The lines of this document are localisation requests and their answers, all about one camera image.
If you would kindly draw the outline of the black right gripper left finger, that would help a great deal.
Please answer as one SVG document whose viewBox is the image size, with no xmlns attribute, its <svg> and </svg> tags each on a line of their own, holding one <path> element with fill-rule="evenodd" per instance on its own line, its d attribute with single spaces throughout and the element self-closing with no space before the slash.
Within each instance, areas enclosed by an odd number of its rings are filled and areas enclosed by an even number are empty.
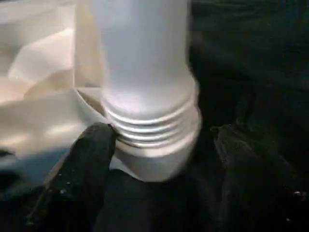
<svg viewBox="0 0 309 232">
<path fill-rule="evenodd" d="M 103 187 L 117 134 L 110 124 L 87 127 L 58 161 L 26 217 L 28 232 L 90 232 L 103 206 Z"/>
</svg>

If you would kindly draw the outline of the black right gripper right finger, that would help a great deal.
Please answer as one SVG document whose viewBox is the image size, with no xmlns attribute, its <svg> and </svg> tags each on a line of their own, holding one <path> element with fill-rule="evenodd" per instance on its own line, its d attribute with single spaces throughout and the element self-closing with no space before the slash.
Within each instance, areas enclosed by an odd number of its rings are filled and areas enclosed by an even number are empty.
<svg viewBox="0 0 309 232">
<path fill-rule="evenodd" d="M 296 169 L 244 127 L 227 124 L 212 132 L 224 169 L 221 231 L 308 231 L 309 189 Z"/>
</svg>

